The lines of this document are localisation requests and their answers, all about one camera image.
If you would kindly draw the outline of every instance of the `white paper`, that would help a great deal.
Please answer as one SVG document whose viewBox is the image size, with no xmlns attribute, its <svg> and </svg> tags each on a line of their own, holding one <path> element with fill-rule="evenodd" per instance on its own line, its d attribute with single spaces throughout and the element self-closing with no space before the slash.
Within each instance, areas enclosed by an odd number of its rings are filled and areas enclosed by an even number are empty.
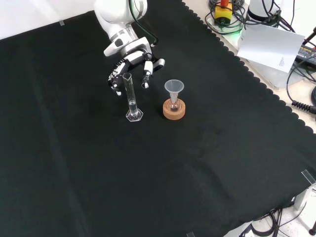
<svg viewBox="0 0 316 237">
<path fill-rule="evenodd" d="M 304 36 L 265 25 L 246 26 L 238 56 L 288 73 Z"/>
</svg>

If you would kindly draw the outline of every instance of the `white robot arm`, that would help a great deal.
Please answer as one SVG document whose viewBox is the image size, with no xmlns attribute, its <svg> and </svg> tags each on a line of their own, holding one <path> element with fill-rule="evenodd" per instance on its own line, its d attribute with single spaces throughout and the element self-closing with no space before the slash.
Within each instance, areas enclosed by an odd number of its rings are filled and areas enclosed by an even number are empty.
<svg viewBox="0 0 316 237">
<path fill-rule="evenodd" d="M 116 64 L 108 79 L 109 85 L 117 95 L 121 95 L 119 86 L 124 73 L 144 64 L 142 86 L 148 88 L 153 72 L 162 68 L 165 63 L 163 59 L 157 60 L 153 56 L 146 37 L 139 39 L 135 34 L 131 26 L 134 18 L 129 4 L 136 19 L 145 15 L 147 0 L 96 0 L 94 5 L 95 14 L 112 42 L 104 50 L 105 56 L 118 52 L 122 56 L 122 60 Z"/>
</svg>

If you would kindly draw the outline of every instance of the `clear plastic funnel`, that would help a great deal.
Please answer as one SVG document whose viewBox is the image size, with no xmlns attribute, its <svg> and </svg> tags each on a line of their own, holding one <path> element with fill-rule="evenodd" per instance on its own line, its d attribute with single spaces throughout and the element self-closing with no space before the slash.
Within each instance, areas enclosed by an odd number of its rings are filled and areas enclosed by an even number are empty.
<svg viewBox="0 0 316 237">
<path fill-rule="evenodd" d="M 168 109 L 175 112 L 181 109 L 181 103 L 178 100 L 178 94 L 184 89 L 184 84 L 180 80 L 169 80 L 164 84 L 164 88 L 170 93 Z"/>
</svg>

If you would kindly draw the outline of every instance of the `black tablecloth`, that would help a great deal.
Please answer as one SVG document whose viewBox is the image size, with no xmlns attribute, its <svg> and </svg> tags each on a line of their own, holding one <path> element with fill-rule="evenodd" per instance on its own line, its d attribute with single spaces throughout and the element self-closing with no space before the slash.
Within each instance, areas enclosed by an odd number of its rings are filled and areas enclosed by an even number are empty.
<svg viewBox="0 0 316 237">
<path fill-rule="evenodd" d="M 0 41 L 0 236 L 221 237 L 308 187 L 312 130 L 179 0 L 146 19 L 166 66 L 148 90 L 132 72 L 136 123 L 93 12 Z M 169 79 L 179 121 L 162 115 Z"/>
</svg>

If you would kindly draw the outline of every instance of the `funnel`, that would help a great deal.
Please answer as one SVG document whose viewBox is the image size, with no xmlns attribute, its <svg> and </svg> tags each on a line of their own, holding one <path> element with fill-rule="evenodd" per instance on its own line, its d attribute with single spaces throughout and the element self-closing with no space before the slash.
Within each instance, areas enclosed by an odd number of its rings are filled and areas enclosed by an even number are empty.
<svg viewBox="0 0 316 237">
<path fill-rule="evenodd" d="M 184 89 L 184 84 L 180 80 L 169 80 L 164 84 L 164 88 L 170 93 L 170 99 L 163 104 L 163 114 L 167 119 L 177 120 L 184 116 L 185 104 L 178 99 L 178 94 Z"/>
<path fill-rule="evenodd" d="M 170 93 L 170 110 L 175 112 L 181 109 L 181 103 L 178 100 L 178 94 L 183 90 L 184 84 L 180 80 L 169 80 L 164 84 L 164 88 Z"/>
</svg>

